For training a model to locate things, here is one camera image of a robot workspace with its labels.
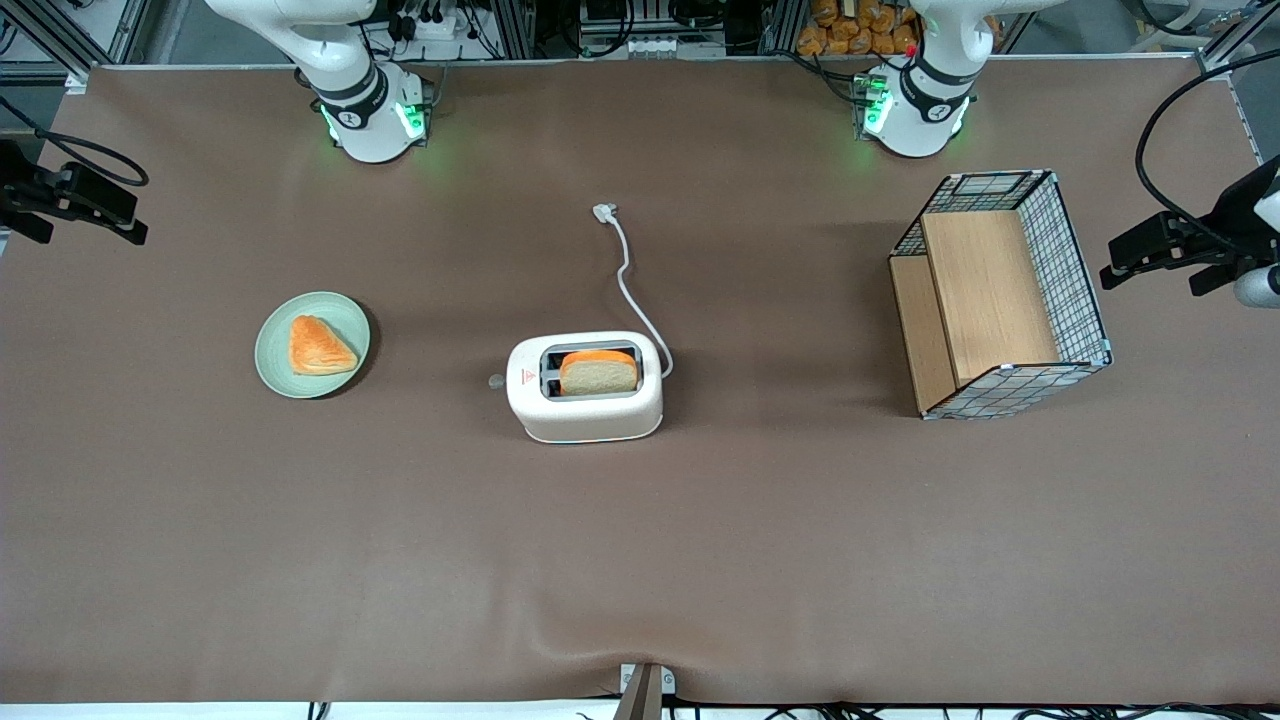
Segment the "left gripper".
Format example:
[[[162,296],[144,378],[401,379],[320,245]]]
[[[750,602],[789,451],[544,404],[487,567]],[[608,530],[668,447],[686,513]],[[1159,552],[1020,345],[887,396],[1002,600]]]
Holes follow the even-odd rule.
[[[1277,263],[1279,156],[1228,186],[1201,220],[1236,247],[1242,258]],[[1172,211],[1158,211],[1108,241],[1110,264],[1100,270],[1103,290],[1142,273],[1176,269],[1206,258],[1206,240]],[[1189,277],[1190,293],[1203,297],[1234,284],[1247,264],[1213,264]]]

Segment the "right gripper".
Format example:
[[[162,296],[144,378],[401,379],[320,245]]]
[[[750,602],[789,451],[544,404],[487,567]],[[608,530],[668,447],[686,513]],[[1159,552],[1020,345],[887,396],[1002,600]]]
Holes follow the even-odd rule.
[[[3,201],[55,201],[58,214],[108,229],[134,246],[143,246],[148,227],[137,215],[138,199],[87,165],[64,165],[50,184],[50,170],[31,161],[17,141],[1,141]],[[47,208],[3,204],[1,223],[12,233],[36,243],[50,243],[52,223]]]

